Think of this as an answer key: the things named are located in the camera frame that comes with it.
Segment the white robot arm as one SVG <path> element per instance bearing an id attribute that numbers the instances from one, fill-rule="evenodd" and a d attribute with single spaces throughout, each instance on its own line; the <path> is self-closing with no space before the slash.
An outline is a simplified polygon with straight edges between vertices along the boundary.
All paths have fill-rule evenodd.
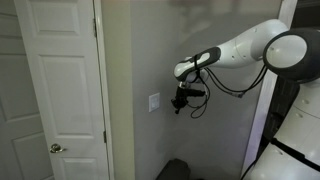
<path id="1" fill-rule="evenodd" d="M 238 68 L 262 61 L 265 68 L 291 82 L 309 83 L 320 77 L 320 32 L 290 29 L 278 19 L 262 22 L 237 37 L 180 61 L 174 68 L 179 82 L 173 106 L 180 110 L 189 96 L 205 93 L 190 88 L 208 78 L 206 68 Z"/>

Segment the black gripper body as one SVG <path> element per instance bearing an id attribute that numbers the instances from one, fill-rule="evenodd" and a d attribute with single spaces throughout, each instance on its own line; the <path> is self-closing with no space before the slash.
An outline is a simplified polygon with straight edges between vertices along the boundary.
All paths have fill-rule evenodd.
<path id="1" fill-rule="evenodd" d="M 177 86 L 175 97 L 171 100 L 175 113 L 178 114 L 189 103 L 188 97 L 203 97 L 205 94 L 205 91 L 192 89 L 189 83 L 181 82 Z"/>

